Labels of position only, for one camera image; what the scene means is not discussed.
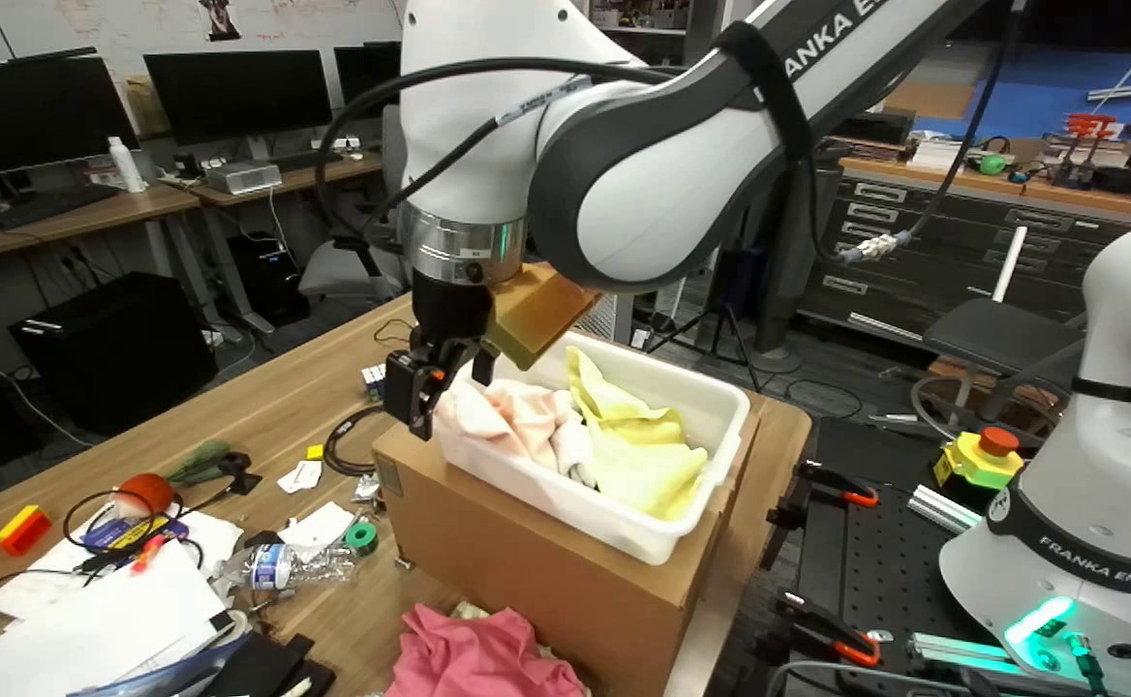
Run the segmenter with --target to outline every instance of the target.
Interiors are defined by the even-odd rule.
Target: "robotic arm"
[[[747,16],[747,40],[776,49],[768,71],[784,71],[804,124],[830,132],[879,101],[973,8],[979,0],[768,0]],[[564,0],[412,0],[404,16],[412,75],[541,56],[638,65]],[[785,168],[768,116],[776,101],[785,96],[759,92],[747,65],[719,49],[664,84],[577,91],[564,75],[506,71],[405,91],[412,181],[476,124],[513,119],[412,196],[417,329],[386,359],[386,411],[427,438],[461,359],[476,358],[476,378],[487,378],[491,287],[520,271],[525,239],[595,291],[651,291],[704,263],[736,227],[747,186]]]

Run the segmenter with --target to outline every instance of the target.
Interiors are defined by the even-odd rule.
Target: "black chair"
[[[957,438],[961,431],[999,422],[1033,451],[1053,427],[1059,411],[1044,411],[1042,400],[1017,400],[1017,389],[1042,389],[1066,400],[1079,365],[1086,322],[1053,322],[1023,305],[973,298],[936,316],[921,333],[921,344],[979,372],[921,374],[915,384],[910,407],[931,431]],[[973,407],[975,378],[994,378],[979,407]]]

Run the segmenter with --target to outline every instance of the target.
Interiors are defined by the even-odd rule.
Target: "tape roll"
[[[352,555],[360,555],[360,556],[377,555],[377,544],[380,544],[380,532],[368,519],[352,522],[342,536],[342,546],[352,550]]]

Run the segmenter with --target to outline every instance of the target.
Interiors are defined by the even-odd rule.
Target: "yellow cloth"
[[[580,350],[564,353],[564,372],[572,407],[584,413],[593,433],[584,474],[600,496],[653,519],[682,515],[696,474],[709,464],[709,452],[684,443],[682,413],[653,411],[607,384]]]

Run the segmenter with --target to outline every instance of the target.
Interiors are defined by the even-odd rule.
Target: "computer monitor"
[[[143,56],[176,141],[234,141],[328,124],[316,49]]]
[[[336,48],[336,76],[342,96],[358,101],[360,92],[377,91],[404,75],[404,44],[364,44],[364,48]]]
[[[98,56],[0,65],[0,173],[103,155],[133,119]]]

